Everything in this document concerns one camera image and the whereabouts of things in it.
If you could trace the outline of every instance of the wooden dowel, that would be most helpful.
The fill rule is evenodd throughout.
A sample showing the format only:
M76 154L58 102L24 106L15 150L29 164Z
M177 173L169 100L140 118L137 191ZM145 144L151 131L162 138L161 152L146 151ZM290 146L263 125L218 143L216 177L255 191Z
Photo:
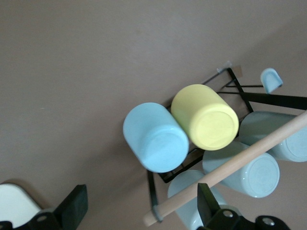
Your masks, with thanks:
M194 184L190 185L176 195L170 197L165 202L159 204L157 206L157 210L160 216L167 216L185 203L189 202L191 199L195 198L197 196L198 183L206 183L209 187L216 185L221 180L233 174L235 171L239 170L244 165L251 162L253 159L257 158L261 154L273 148L275 145L279 144L284 139L288 138L306 125L307 110L304 111L301 115L295 117L290 122L283 125L282 127L278 128L274 132L270 133L265 138L251 145L248 149L240 152L231 160L221 165L217 169L213 170L209 174L205 175L203 178L199 179ZM157 222L152 211L146 213L143 218L143 221L147 227Z

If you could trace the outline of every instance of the light blue mug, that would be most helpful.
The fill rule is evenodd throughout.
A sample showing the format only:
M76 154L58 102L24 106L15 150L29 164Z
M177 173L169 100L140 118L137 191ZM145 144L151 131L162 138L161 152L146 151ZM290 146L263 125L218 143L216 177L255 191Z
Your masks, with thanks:
M157 103L143 103L133 108L123 125L124 137L141 164L155 173L178 167L189 151L185 132Z
M202 161L205 173L210 173L248 147L248 145L233 141L223 149L205 151ZM262 198L275 190L279 176L276 160L270 154L264 153L220 183L246 195Z
M187 170L176 176L169 185L167 196L171 197L181 190L187 188L194 182L202 178L204 174L198 170ZM216 201L219 205L226 206L227 203L216 188L211 188ZM176 210L177 215L187 227L188 230L196 230L198 227L203 226L200 214L197 208L197 198L192 199L185 205Z
M247 115L241 123L239 138L242 143L252 145L269 135L295 115L256 111ZM278 160L307 161L307 127L297 131L268 151Z

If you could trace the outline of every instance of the cup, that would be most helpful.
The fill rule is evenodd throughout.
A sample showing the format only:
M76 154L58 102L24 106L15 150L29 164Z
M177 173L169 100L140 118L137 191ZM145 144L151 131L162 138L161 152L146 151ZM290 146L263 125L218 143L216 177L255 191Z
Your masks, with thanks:
M172 101L171 113L192 142L204 150L227 146L238 132L234 110L205 85L180 90Z
M182 172L170 183L167 196L170 198L181 190L189 187L203 176L204 174L198 170L187 170ZM210 190L220 205L227 205L226 201L216 188L211 188ZM185 205L178 208L176 213L189 230L196 230L198 227L203 226L197 209L197 198L192 199Z
M205 151L202 166L210 173L249 146L233 141L217 151ZM221 181L221 184L252 197L271 194L279 182L279 167L270 154L264 153Z
M257 111L247 115L239 130L242 143L252 145L266 137L295 115ZM307 127L297 131L268 151L275 159L284 161L307 161Z
M124 121L123 134L140 163L155 173L175 169L189 151L187 135L168 110L157 103L133 108Z

